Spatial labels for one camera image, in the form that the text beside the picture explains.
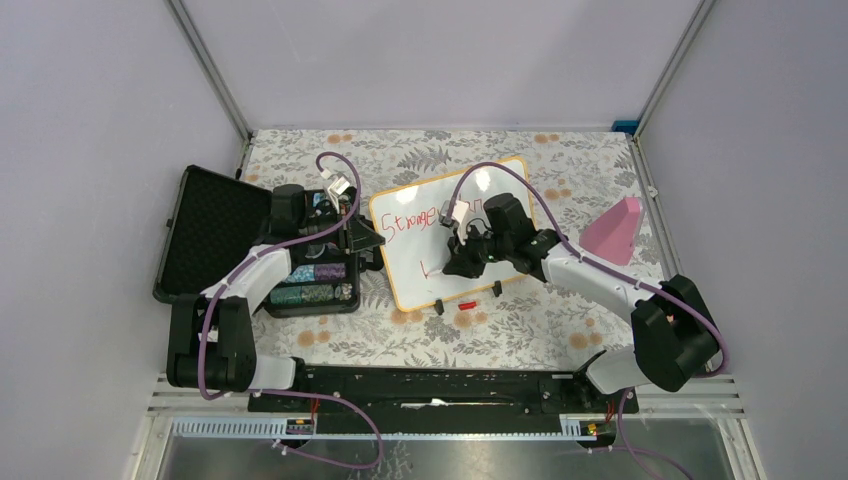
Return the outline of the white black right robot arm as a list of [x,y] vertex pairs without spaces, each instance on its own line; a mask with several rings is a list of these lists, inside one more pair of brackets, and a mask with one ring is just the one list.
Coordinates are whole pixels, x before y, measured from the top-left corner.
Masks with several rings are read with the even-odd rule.
[[487,265],[508,262],[543,283],[567,288],[628,321],[633,343],[604,351],[578,371],[575,402],[597,412],[613,393],[653,384],[676,392],[720,351],[718,331],[694,283],[676,275],[655,282],[638,280],[600,258],[575,249],[554,229],[538,229],[522,203],[509,193],[483,205],[486,219],[477,228],[468,203],[446,202],[441,224],[451,236],[443,274],[468,279]]

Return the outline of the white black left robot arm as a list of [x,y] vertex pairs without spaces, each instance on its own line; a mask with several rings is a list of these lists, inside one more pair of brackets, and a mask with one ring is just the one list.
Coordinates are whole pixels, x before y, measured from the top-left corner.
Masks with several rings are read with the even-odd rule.
[[352,313],[360,275],[379,270],[384,240],[359,212],[353,186],[328,191],[283,185],[245,258],[207,289],[172,304],[166,378],[208,396],[272,391],[288,411],[309,401],[302,360],[258,352],[256,313],[274,318]]

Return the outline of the yellow framed whiteboard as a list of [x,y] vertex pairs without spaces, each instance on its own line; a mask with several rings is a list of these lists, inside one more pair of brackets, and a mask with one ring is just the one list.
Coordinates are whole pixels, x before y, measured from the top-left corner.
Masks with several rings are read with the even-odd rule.
[[[440,225],[439,217],[466,170],[385,190],[369,201],[375,229],[385,238],[381,251],[399,310],[433,306],[437,299],[446,302],[490,288],[496,281],[506,283],[523,276],[508,261],[488,265],[478,279],[426,275],[429,270],[443,268],[449,259],[447,243],[452,232]],[[469,216],[485,218],[484,201],[501,193],[520,200],[535,224],[535,200],[522,183],[503,170],[475,170],[463,183],[458,198],[470,204]]]

